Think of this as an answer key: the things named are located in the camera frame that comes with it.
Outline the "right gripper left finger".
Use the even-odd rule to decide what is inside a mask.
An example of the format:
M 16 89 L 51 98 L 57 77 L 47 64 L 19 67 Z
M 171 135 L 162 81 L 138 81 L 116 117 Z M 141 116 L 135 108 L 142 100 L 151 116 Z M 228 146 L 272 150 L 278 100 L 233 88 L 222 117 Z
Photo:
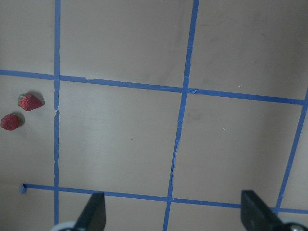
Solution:
M 91 195 L 81 215 L 77 219 L 75 231 L 103 231 L 106 226 L 104 193 Z

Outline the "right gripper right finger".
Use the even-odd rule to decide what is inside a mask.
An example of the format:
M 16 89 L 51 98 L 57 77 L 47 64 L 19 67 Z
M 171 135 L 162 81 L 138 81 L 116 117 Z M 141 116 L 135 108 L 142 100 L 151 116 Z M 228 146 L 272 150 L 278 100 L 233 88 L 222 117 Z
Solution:
M 285 231 L 284 223 L 253 190 L 241 192 L 241 222 L 246 231 Z

